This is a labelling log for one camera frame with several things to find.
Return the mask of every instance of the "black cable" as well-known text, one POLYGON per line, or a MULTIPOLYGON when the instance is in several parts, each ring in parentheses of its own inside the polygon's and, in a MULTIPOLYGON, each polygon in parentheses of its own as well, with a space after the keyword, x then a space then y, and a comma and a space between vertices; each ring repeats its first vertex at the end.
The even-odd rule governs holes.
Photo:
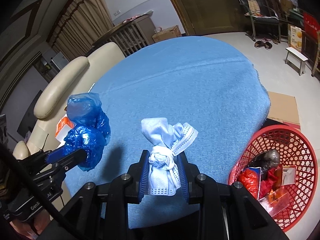
POLYGON ((82 235, 76 230, 51 204, 46 196, 39 189, 37 184, 31 179, 29 174, 25 171, 23 166, 14 158, 14 156, 0 143, 0 158, 4 163, 13 171, 22 183, 30 190, 33 196, 40 202, 48 213, 55 219, 66 231, 78 240, 89 240, 86 236, 82 235))
POLYGON ((61 198, 62 206, 64 207, 64 201, 61 195, 60 195, 60 198, 61 198))

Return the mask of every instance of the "sofa armrest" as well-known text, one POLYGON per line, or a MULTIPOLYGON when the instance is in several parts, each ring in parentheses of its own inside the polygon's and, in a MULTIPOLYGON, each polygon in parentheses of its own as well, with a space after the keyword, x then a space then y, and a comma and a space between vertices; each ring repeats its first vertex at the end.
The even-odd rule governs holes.
POLYGON ((86 57, 77 57, 66 65, 39 97, 33 111, 35 117, 46 118, 74 80, 88 66, 89 61, 86 57))
POLYGON ((30 152, 28 147, 26 146, 24 141, 19 141, 13 150, 13 156, 17 160, 23 160, 30 156, 30 152))
POLYGON ((100 77, 124 58, 123 52, 114 42, 104 44, 88 56, 90 66, 94 65, 101 72, 100 77))

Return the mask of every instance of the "blue plastic bag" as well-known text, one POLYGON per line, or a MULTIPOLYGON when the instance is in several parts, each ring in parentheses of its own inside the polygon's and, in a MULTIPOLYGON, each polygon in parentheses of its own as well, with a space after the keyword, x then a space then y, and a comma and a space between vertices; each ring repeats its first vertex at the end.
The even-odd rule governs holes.
POLYGON ((75 123, 64 138, 63 155, 77 149, 87 152, 87 160, 78 166, 83 171, 95 168, 102 158, 103 148, 110 141, 110 126, 107 115, 101 108, 99 94, 83 93, 68 99, 67 116, 75 123))

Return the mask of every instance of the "curtain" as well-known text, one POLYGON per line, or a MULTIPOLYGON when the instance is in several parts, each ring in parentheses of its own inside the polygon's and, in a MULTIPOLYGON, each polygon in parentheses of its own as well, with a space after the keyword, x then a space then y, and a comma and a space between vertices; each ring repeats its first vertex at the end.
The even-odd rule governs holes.
POLYGON ((84 56, 92 43, 113 26, 105 0, 68 0, 52 26, 47 42, 71 61, 84 56))

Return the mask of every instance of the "slipper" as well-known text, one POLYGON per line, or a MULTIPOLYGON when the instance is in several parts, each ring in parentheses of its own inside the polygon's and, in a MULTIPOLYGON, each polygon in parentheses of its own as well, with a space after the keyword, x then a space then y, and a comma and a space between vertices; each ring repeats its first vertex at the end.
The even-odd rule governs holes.
POLYGON ((254 44, 254 46, 258 49, 258 48, 262 48, 265 46, 265 43, 263 41, 256 41, 256 43, 254 44))
POLYGON ((278 40, 276 40, 276 39, 271 39, 272 40, 272 42, 274 43, 274 44, 279 44, 279 41, 278 40))
POLYGON ((279 40, 277 36, 274 36, 273 34, 269 33, 271 40, 274 44, 279 44, 279 40))
POLYGON ((271 44, 269 41, 267 41, 267 42, 264 44, 264 47, 265 47, 267 50, 271 50, 272 44, 271 44))

